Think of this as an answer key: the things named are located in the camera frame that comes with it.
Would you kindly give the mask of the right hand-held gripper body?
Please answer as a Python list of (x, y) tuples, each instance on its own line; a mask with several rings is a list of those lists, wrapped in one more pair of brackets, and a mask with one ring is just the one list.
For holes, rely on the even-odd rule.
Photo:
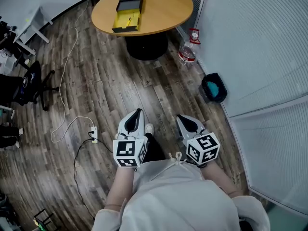
[(196, 164), (202, 165), (217, 158), (220, 143), (213, 132), (203, 129), (200, 132), (184, 132), (186, 155)]

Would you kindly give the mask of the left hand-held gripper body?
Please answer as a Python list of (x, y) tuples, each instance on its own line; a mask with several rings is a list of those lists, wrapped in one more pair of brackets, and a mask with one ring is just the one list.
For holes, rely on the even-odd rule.
[(119, 167), (139, 168), (147, 152), (147, 137), (118, 134), (113, 140), (113, 157)]

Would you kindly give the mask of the black and yellow box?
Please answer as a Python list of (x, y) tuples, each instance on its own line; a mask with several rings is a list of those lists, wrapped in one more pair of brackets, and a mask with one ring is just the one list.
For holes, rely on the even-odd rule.
[(114, 33), (134, 32), (139, 30), (143, 0), (119, 0), (112, 31)]

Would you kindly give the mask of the person's left forearm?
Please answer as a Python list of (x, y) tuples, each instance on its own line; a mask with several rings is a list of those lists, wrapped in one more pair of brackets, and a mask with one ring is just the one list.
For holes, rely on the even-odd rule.
[(123, 203), (132, 197), (134, 173), (133, 168), (117, 169), (104, 209), (120, 211)]

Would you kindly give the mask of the person's right forearm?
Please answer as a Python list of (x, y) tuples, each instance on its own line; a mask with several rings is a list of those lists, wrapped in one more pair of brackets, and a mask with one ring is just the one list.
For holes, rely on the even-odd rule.
[(204, 179), (213, 181), (230, 198), (243, 195), (243, 192), (235, 186), (234, 182), (215, 161), (210, 161), (205, 167), (201, 168), (201, 173)]

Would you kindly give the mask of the person's black trouser leg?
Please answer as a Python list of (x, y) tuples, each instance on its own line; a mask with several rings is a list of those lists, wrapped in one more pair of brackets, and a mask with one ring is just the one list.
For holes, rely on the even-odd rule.
[(156, 141), (154, 136), (147, 132), (145, 133), (145, 137), (147, 137), (147, 152), (145, 154), (145, 157), (143, 159), (143, 164), (151, 161), (160, 161), (165, 160), (165, 154), (159, 145), (159, 143)]

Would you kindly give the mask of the white power strip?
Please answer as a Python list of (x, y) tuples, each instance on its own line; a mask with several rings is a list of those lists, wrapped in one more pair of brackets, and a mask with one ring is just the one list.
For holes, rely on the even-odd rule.
[(91, 127), (91, 131), (89, 132), (89, 136), (91, 137), (92, 143), (98, 142), (98, 131), (96, 126)]

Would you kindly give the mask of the black waste bin blue bag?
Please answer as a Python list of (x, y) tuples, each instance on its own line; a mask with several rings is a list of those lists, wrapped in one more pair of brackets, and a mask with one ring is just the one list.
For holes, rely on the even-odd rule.
[(227, 97), (227, 90), (218, 73), (205, 75), (199, 91), (206, 103), (221, 103)]

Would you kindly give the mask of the person's white hoodie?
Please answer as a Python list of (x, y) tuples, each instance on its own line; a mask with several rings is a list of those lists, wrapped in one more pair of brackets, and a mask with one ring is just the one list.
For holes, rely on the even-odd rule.
[(270, 231), (269, 217), (249, 195), (230, 198), (181, 159), (151, 161), (135, 170), (133, 195), (120, 211), (100, 210), (91, 231)]

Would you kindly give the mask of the large clear water bottle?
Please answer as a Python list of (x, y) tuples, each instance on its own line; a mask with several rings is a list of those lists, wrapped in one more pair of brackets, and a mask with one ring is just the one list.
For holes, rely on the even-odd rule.
[(180, 44), (178, 56), (180, 62), (184, 65), (192, 64), (196, 61), (201, 45), (199, 32), (197, 28), (189, 28), (188, 35), (183, 38)]

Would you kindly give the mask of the black office chair with logo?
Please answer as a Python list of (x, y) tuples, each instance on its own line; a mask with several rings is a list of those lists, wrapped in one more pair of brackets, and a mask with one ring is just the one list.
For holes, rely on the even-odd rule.
[(29, 102), (36, 104), (37, 98), (40, 97), (42, 109), (44, 111), (48, 111), (48, 107), (44, 104), (44, 92), (59, 92), (60, 88), (48, 87), (47, 85), (49, 78), (55, 74), (54, 70), (51, 70), (43, 80), (41, 74), (41, 65), (39, 61), (35, 61), (30, 66), (29, 70), (27, 70), (22, 81), (17, 86), (13, 94), (12, 101), (23, 106)]

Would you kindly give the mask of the black metal stool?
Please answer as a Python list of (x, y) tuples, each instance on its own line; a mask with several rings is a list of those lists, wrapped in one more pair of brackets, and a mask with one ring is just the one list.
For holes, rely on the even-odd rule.
[[(46, 212), (46, 210), (42, 209), (41, 211), (39, 211), (37, 214), (33, 216), (33, 221), (34, 221), (34, 224), (36, 225), (36, 229), (33, 231), (60, 231), (61, 226), (56, 225), (51, 219), (52, 216), (54, 215), (53, 213), (48, 214), (48, 216), (44, 220), (41, 220), (39, 218), (39, 216), (43, 212)], [(51, 230), (49, 227), (51, 224), (55, 227), (53, 230)]]

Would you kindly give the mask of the white desk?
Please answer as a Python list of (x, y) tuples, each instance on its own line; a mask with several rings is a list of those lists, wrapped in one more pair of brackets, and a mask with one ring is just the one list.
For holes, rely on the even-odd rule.
[(50, 40), (44, 36), (38, 29), (37, 26), (34, 24), (35, 17), (37, 16), (38, 13), (42, 14), (42, 17), (44, 20), (49, 22), (50, 25), (53, 25), (53, 21), (51, 20), (50, 16), (46, 13), (46, 11), (43, 9), (42, 6), (38, 6), (33, 10), (31, 13), (30, 18), (27, 20), (25, 26), (19, 31), (15, 39), (13, 40), (13, 43), (17, 43), (19, 46), (21, 46), (23, 49), (28, 51), (30, 54), (35, 55), (36, 51), (30, 47), (28, 47), (25, 43), (23, 43), (20, 40), (20, 37), (26, 33), (26, 31), (31, 28), (36, 35), (38, 35), (41, 39), (43, 39), (47, 44), (50, 42)]

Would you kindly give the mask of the black table pedestal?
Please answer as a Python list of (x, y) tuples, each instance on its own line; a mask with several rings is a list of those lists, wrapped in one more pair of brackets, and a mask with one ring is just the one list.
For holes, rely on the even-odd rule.
[(130, 56), (141, 61), (157, 59), (165, 54), (168, 48), (166, 32), (125, 37), (125, 41)]

